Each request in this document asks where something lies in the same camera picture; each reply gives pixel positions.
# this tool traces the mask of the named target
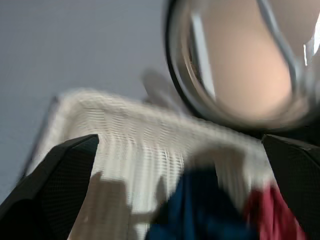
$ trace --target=wicker weave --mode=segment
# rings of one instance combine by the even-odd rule
[[[252,187],[274,181],[256,139],[87,89],[59,98],[28,172],[54,145],[93,133],[100,143],[71,240],[143,239],[184,168],[215,166],[239,210]]]

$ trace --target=white wicker basket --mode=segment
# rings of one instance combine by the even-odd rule
[[[215,166],[219,185],[239,210],[252,187],[274,181],[256,139],[86,89],[59,98],[28,172],[54,145],[93,133],[100,143],[71,240],[143,239],[185,167]]]

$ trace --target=blue cloth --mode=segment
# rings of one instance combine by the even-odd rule
[[[175,193],[159,210],[147,240],[253,240],[229,196],[219,188],[215,169],[185,172]]]

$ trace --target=clothing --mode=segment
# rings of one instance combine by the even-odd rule
[[[260,240],[306,239],[277,187],[269,186],[263,192],[253,190],[244,207],[244,216],[248,223],[257,226]]]
[[[183,174],[146,239],[253,240],[257,236],[219,188],[215,169],[205,169]]]

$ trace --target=gray wall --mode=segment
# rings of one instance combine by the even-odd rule
[[[145,72],[170,79],[164,1],[0,1],[0,203],[57,93],[91,87],[141,100]]]

